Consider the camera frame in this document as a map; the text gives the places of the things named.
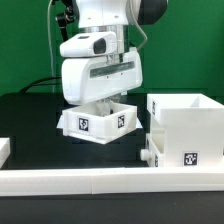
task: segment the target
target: black cable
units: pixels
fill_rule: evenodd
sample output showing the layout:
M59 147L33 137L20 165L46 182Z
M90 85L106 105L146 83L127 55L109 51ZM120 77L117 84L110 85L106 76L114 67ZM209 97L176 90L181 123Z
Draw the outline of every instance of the black cable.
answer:
M46 81L51 81L51 80L57 80L57 79L61 79L61 76L54 76L54 77L47 77L47 78L43 78L43 79L39 79L36 80L32 83L30 83L29 85L25 86L24 88L22 88L19 93L26 93L26 91L32 87L36 87L36 86L54 86L54 85L61 85L61 83L50 83L50 84L40 84L41 82L46 82Z

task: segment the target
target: open white box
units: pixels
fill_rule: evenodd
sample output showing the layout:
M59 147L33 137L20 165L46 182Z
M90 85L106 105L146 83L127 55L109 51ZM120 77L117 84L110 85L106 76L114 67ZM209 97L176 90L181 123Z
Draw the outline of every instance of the open white box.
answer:
M149 94L150 166L218 166L223 161L224 106L202 94Z
M112 114L101 116L97 103L63 111L63 134L106 144L136 129L137 107L109 103Z

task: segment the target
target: white box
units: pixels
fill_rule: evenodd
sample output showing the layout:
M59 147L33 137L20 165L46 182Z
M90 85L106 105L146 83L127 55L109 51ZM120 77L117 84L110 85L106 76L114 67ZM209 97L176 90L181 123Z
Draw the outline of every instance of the white box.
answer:
M97 103L64 110L63 134L106 144L136 129L137 107L109 103L112 114L102 117Z
M216 166L223 160L224 106L202 94L149 94L150 166Z
M9 138L0 138L0 168L10 155Z

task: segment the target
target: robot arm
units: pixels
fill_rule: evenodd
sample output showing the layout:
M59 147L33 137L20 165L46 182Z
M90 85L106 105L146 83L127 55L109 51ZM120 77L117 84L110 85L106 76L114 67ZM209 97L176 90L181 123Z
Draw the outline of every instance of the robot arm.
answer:
M142 83L140 57L129 46L128 25L152 24L167 0L63 0L79 19L80 33L60 46L65 99L74 105L101 100Z

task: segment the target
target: table surface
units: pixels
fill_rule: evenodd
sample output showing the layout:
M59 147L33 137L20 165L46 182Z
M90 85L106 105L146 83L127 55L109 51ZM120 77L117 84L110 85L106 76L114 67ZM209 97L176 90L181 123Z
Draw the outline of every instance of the table surface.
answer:
M145 96L131 96L144 129L102 146L64 137L56 129L64 108L61 95L7 94L0 97L0 137L12 153L3 170L144 167L148 118ZM223 224L224 192L1 197L0 222Z

